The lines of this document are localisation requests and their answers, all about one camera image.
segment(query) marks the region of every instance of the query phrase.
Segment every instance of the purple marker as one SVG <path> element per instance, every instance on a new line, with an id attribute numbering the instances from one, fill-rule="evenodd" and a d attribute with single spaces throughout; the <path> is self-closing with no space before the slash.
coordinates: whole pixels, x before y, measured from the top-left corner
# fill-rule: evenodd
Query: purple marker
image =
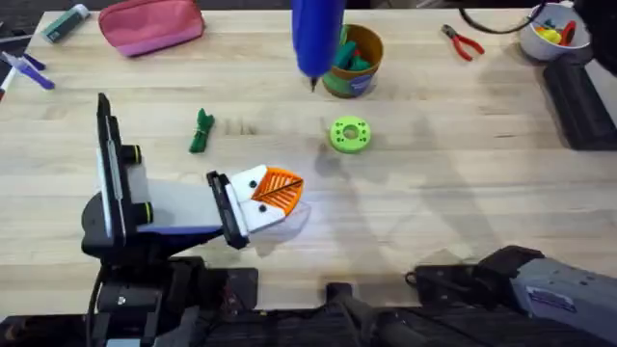
<path id="1" fill-rule="evenodd" d="M 53 82 L 41 75 L 39 71 L 32 67 L 24 58 L 16 58 L 7 52 L 2 52 L 2 55 L 12 67 L 35 80 L 41 87 L 47 90 L 52 90 L 56 87 Z"/>

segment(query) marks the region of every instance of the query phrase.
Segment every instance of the green object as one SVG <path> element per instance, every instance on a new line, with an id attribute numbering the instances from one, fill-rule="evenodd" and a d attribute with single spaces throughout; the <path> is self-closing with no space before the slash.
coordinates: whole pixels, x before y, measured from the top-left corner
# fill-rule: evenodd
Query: green object
<path id="1" fill-rule="evenodd" d="M 189 152 L 202 153 L 205 151 L 205 145 L 208 142 L 208 135 L 212 125 L 214 125 L 214 116 L 208 116 L 203 109 L 200 109 L 197 113 L 197 130 L 195 131 L 195 137 L 193 137 Z"/>
<path id="2" fill-rule="evenodd" d="M 356 43 L 349 41 L 338 48 L 335 55 L 334 65 L 335 67 L 347 69 L 349 62 L 354 57 L 356 51 Z"/>
<path id="3" fill-rule="evenodd" d="M 351 71 L 362 71 L 370 68 L 370 63 L 364 60 L 361 56 L 355 56 L 351 60 L 351 64 L 349 66 L 349 70 Z"/>
<path id="4" fill-rule="evenodd" d="M 343 153 L 357 153 L 370 142 L 370 126 L 358 117 L 341 117 L 330 127 L 332 147 Z"/>
<path id="5" fill-rule="evenodd" d="M 351 88 L 349 81 L 346 81 L 331 72 L 326 73 L 323 76 L 322 80 L 324 81 L 325 85 L 328 85 L 328 87 L 339 93 L 343 93 L 346 95 L 354 94 L 354 90 Z"/>
<path id="6" fill-rule="evenodd" d="M 349 31 L 349 26 L 347 25 L 343 25 L 343 27 L 340 29 L 340 36 L 338 38 L 338 45 L 344 45 L 345 43 L 347 43 L 347 32 Z"/>
<path id="7" fill-rule="evenodd" d="M 43 29 L 42 37 L 49 43 L 56 43 L 83 23 L 88 16 L 90 16 L 88 9 L 82 4 L 77 4 Z"/>

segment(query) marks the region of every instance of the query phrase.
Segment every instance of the pliers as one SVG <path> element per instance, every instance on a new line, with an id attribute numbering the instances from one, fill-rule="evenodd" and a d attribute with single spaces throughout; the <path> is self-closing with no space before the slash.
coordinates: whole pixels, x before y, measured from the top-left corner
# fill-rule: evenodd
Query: pliers
<path id="1" fill-rule="evenodd" d="M 482 48 L 480 43 L 458 34 L 456 30 L 454 30 L 451 26 L 444 24 L 442 27 L 442 31 L 452 40 L 452 43 L 454 44 L 454 49 L 456 49 L 456 52 L 466 61 L 470 62 L 472 57 L 465 50 L 463 50 L 461 42 L 470 45 L 478 53 L 484 54 L 484 48 Z"/>

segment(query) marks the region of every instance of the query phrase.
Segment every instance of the pink pencil case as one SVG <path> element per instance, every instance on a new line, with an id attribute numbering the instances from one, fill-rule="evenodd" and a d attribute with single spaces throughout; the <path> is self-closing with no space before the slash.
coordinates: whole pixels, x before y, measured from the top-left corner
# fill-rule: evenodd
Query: pink pencil case
<path id="1" fill-rule="evenodd" d="M 128 0 L 103 10 L 98 25 L 127 57 L 198 38 L 205 26 L 194 0 Z"/>

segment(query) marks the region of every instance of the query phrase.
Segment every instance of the green ring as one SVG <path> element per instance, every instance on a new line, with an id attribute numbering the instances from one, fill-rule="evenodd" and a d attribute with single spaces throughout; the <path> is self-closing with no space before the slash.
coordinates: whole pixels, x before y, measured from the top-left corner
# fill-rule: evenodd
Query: green ring
<path id="1" fill-rule="evenodd" d="M 341 117 L 330 127 L 330 143 L 343 153 L 357 153 L 370 143 L 370 126 L 358 117 Z"/>

